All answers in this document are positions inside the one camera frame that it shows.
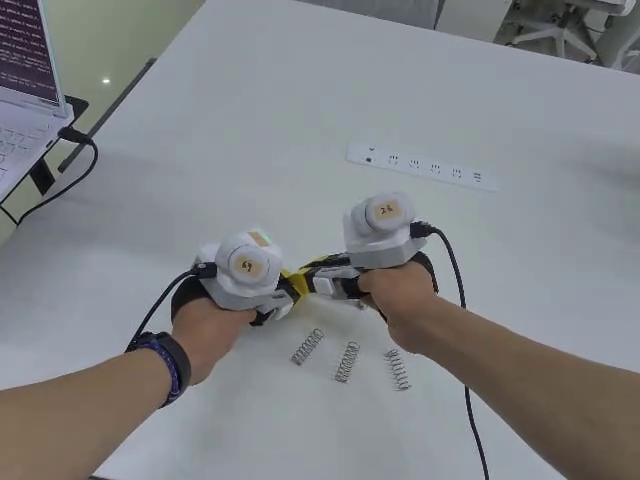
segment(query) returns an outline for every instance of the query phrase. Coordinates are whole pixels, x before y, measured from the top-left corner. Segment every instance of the laptop screen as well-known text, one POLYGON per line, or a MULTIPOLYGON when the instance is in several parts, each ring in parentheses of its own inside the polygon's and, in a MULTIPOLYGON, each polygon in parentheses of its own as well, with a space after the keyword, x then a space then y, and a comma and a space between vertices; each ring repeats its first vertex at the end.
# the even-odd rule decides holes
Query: laptop screen
POLYGON ((0 0, 0 87, 58 104, 38 0, 0 0))

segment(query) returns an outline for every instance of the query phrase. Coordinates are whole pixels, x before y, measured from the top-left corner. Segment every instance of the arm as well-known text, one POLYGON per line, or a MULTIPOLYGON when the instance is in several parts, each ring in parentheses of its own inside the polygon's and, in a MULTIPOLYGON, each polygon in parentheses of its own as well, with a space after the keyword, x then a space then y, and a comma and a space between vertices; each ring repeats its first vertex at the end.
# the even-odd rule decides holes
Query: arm
POLYGON ((638 478, 639 374, 524 338, 437 297, 431 285, 414 263, 360 280, 398 345, 468 385, 560 473, 638 478))
MULTIPOLYGON (((252 312, 223 312, 207 299, 178 312, 173 337, 191 361, 192 385, 209 376, 253 318, 252 312)), ((88 478, 164 403, 170 389, 164 361, 139 350, 0 392, 0 478, 88 478)))

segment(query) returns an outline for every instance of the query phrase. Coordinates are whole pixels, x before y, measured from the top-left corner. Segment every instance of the wristband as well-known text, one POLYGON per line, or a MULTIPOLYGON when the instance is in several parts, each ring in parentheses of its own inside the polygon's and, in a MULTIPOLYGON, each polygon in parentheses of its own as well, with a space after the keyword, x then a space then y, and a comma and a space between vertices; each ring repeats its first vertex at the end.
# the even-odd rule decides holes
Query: wristband
POLYGON ((167 400, 160 408, 171 405, 189 387, 191 381, 191 362, 182 346, 166 332, 154 335, 143 333, 136 342, 136 350, 148 349, 156 352, 169 369, 171 374, 171 391, 167 400))

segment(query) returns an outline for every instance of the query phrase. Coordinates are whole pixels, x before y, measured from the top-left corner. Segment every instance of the metal spring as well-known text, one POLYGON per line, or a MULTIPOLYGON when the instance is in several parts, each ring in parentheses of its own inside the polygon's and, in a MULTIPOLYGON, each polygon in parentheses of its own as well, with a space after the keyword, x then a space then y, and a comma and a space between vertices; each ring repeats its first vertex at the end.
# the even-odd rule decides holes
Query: metal spring
POLYGON ((360 345, 356 342, 349 342, 347 344, 347 348, 342 355, 342 360, 340 360, 340 366, 338 367, 338 371, 336 372, 335 379, 340 383, 347 383, 349 377, 351 376, 351 370, 356 363, 356 359, 358 358, 358 353, 360 352, 360 345))
POLYGON ((395 389, 400 392, 409 390, 411 388, 411 385, 409 384, 409 376, 407 375, 407 369, 402 362, 402 357, 400 356, 398 349, 394 348, 393 350, 389 350, 384 354, 384 358, 389 364, 395 389))
POLYGON ((298 347, 298 350, 291 356, 291 361, 298 366, 301 366, 304 361, 311 355, 313 349, 318 346, 320 340, 324 338, 324 333, 319 328, 316 328, 307 339, 298 347))

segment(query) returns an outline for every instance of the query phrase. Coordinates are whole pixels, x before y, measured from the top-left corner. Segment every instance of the white power strip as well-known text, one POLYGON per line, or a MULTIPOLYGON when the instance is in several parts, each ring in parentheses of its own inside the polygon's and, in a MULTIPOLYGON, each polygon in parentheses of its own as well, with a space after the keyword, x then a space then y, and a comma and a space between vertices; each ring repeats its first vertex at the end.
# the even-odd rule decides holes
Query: white power strip
POLYGON ((499 190, 497 180, 486 172, 442 163, 419 155, 383 150, 366 143, 349 144, 347 161, 487 192, 499 190))

